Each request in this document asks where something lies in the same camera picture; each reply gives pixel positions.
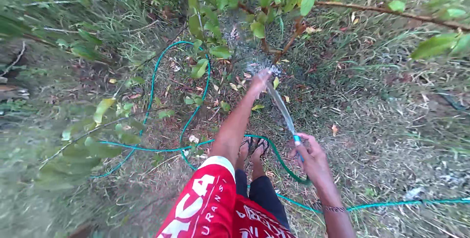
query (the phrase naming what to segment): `teal hose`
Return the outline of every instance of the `teal hose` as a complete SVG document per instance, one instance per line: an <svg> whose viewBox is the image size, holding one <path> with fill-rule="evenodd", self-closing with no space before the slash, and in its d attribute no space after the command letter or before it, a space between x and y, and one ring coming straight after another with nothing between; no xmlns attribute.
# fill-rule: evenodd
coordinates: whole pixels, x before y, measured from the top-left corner
<svg viewBox="0 0 470 238"><path fill-rule="evenodd" d="M150 102L149 102L149 106L147 107L147 110L149 111L151 108L152 108L152 103L153 103L153 97L154 97L154 92L155 92L155 77L156 77L156 72L158 70L158 66L160 65L160 61L162 60L163 58L163 55L165 55L165 53L171 49L173 46L175 45L178 45L178 44L191 44L193 45L193 43L191 42L186 42L186 41L179 41L179 42L176 42L176 43L173 43L171 44L170 46L168 46L163 52L162 54L158 57L158 60L156 61L156 64L155 64L155 67L154 67L154 70L153 70L153 74L152 74L152 86L151 86L151 90L150 90ZM211 64L208 63L208 68L207 68L207 81L206 81L206 85L205 85L205 88L204 88L204 92L203 92L203 96L202 96L202 99L204 101L206 95L207 95L207 90L209 89L209 79L210 79L210 76L211 76ZM181 134L179 135L179 144L181 145L182 143L182 140L183 140L183 135L189 125L189 123L192 121L192 119L194 118L194 116L196 115L197 111L199 110L199 108L201 107L202 105L200 106L197 106L196 110L194 110L194 113L191 115L191 117L189 118L189 120L187 121L187 123L185 124L185 126L183 127L183 130L181 131ZM149 117L149 113L150 112L147 112L145 113L145 118L143 120L143 124L145 124L147 122L147 119ZM142 137L142 134L143 134L144 130L141 130L139 132L139 136ZM292 172L287 166L286 164L284 163L284 161L282 160L281 158L281 155L279 154L279 151L277 150L276 146L274 145L274 143L264 137L264 136L258 136L258 135L245 135L245 136L249 136L249 137L253 137L253 138L262 138L262 139L265 139L269 145L271 145L271 148L273 149L273 152L274 154L276 155L279 163L281 164L281 166L287 171L287 173L297 182L299 183L302 183L302 184L309 184L310 181L307 179L301 179L300 177L298 177L294 172ZM196 146L199 146L199 145L205 145L205 144L208 144L208 143L211 143L213 142L214 139L211 139L211 140L208 140L208 141L205 141L205 142L201 142L201 143L198 143ZM188 160L188 158L185 156L184 154L184 150L185 149L190 149L191 146L184 146L184 147L180 147L180 148L176 148L176 149L148 149L148 148L143 148L143 147L139 147L138 145L124 145L124 144L120 144L120 143L114 143L114 142L108 142L108 141L99 141L99 143L102 143L102 144L109 144L109 145L116 145L116 146L122 146L122 147L127 147L127 148L131 148L132 150L126 155L126 157L124 157L124 159L118 163L117 165L115 165L113 168L111 168L108 172L102 174L102 175L93 175L91 176L92 178L100 178L100 177L105 177L105 176L108 176L110 174L112 174L114 171L118 170L123 163L125 163L135 152L135 150L141 150L141 151L151 151L151 152L174 152L174 151L180 151L181 152L181 156L183 157L184 161L189 165L189 167L193 170L196 170L196 167L194 167L190 161ZM311 207L308 207L306 205L303 205L303 204L300 204L292 199L289 199L281 194L277 194L279 198L281 199L285 199L286 201L288 202L291 202L292 204L295 204L299 207L302 207L306 210L309 210L309 211L312 211L312 212L315 212L315 213L322 213L321 211L319 210L316 210L316 209L313 209ZM349 207L347 208L348 211L354 211L354 210L359 210L359 209L364 209L364 208L368 208L368 207L378 207L378 206L396 206L396 205L416 205L416 204L443 204L443 203L449 203L449 204L454 204L454 203L470 203L470 197L468 198L464 198L464 199L441 199L441 200L409 200L409 201L400 201L400 202L385 202L385 203L372 203L372 204L363 204L363 205L358 205L358 206L352 206L352 207Z"/></svg>

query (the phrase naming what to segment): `black shorts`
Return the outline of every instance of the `black shorts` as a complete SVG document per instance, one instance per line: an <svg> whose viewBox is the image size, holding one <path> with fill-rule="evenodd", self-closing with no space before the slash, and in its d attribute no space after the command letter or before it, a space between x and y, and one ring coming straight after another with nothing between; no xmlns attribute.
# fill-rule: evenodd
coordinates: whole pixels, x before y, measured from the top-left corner
<svg viewBox="0 0 470 238"><path fill-rule="evenodd" d="M290 230L284 205L279 201L273 185L265 175L258 177L250 184L250 196L246 195L248 181L246 173L242 169L235 170L236 193L251 199L263 209L269 211L284 227Z"/></svg>

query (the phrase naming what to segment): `flip-flop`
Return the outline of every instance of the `flip-flop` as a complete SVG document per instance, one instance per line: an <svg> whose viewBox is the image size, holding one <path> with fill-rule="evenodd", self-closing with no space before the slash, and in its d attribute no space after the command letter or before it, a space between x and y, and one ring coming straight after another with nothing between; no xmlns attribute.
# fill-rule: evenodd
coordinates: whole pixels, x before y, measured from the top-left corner
<svg viewBox="0 0 470 238"><path fill-rule="evenodd" d="M260 139L258 140L257 144L256 144L255 149L257 149L258 146L263 147L263 153L259 156L259 158L262 158L262 157L266 154L266 151L269 149L269 142L268 142L266 139L260 138Z"/></svg>
<svg viewBox="0 0 470 238"><path fill-rule="evenodd" d="M245 160L250 156L250 149L251 149L251 146L253 145L253 138L252 137L249 137L249 136L245 136L243 138L243 142L242 144L240 145L240 148L245 144L247 143L248 144L248 154L246 155L246 158Z"/></svg>

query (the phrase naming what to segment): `bracelet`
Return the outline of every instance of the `bracelet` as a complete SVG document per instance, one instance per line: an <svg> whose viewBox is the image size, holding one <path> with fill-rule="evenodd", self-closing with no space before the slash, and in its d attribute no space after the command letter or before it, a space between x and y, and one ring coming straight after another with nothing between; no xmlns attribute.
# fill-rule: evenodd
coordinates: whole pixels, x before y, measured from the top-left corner
<svg viewBox="0 0 470 238"><path fill-rule="evenodd" d="M328 205L323 205L319 199L314 203L314 207L318 210L322 211L332 211L332 212L346 212L345 207L333 207L333 206L328 206Z"/></svg>

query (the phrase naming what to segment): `foot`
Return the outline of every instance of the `foot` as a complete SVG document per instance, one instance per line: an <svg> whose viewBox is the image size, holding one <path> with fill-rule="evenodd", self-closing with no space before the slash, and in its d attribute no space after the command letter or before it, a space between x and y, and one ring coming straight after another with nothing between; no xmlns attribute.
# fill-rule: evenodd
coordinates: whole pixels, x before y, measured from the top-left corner
<svg viewBox="0 0 470 238"><path fill-rule="evenodd" d="M262 154L265 153L265 151L267 150L267 147L268 147L267 141L265 139L260 139L260 141L258 142L258 147L255 149L255 152L253 152L253 154L251 155L251 162L253 163L261 162L261 156Z"/></svg>
<svg viewBox="0 0 470 238"><path fill-rule="evenodd" d="M242 169L244 170L245 167L245 160L248 156L248 150L250 148L250 138L244 137L242 145L240 146L240 153L238 154L238 158L236 160L236 168L235 169Z"/></svg>

